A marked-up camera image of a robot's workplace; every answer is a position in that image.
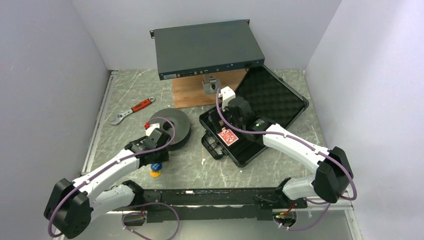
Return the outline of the black perforated filament spool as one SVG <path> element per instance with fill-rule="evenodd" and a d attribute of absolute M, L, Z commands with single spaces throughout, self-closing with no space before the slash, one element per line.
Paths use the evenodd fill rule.
<path fill-rule="evenodd" d="M 173 124 L 176 134 L 174 140 L 168 146 L 168 150 L 176 151 L 183 148 L 191 137 L 191 123 L 188 116 L 182 110 L 176 108 L 164 108 L 151 116 L 150 124 L 159 124 L 160 129 L 172 136 L 173 128 L 164 118 Z"/>

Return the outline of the blue small blind button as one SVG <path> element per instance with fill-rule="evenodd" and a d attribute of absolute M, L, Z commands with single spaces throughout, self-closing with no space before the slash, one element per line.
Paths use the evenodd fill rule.
<path fill-rule="evenodd" d="M 153 172 L 160 172 L 163 168 L 163 164 L 162 163 L 153 163 L 150 165 L 150 169 Z"/>

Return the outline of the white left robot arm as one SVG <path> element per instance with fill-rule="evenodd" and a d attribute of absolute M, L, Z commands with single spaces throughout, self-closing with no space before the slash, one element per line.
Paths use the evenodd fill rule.
<path fill-rule="evenodd" d="M 112 185 L 141 167 L 169 160 L 173 136 L 160 128 L 133 140 L 112 159 L 74 180 L 63 178 L 53 187 L 44 217 L 53 237 L 73 239 L 97 217 L 121 208 L 139 209 L 145 202 L 144 189 L 132 180 Z"/>

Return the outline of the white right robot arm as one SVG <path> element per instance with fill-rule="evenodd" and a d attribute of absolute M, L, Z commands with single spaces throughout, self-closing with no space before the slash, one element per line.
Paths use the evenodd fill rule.
<path fill-rule="evenodd" d="M 280 207 L 287 208 L 295 200 L 309 197 L 319 197 L 330 204 L 335 204 L 339 199 L 353 201 L 357 198 L 354 176 L 343 149 L 328 149 L 312 144 L 266 118 L 256 117 L 250 130 L 239 129 L 228 122 L 220 106 L 220 98 L 218 94 L 215 108 L 223 122 L 222 132 L 233 133 L 249 143 L 278 150 L 312 172 L 305 177 L 288 177 L 280 183 L 275 190 L 275 200 Z"/>

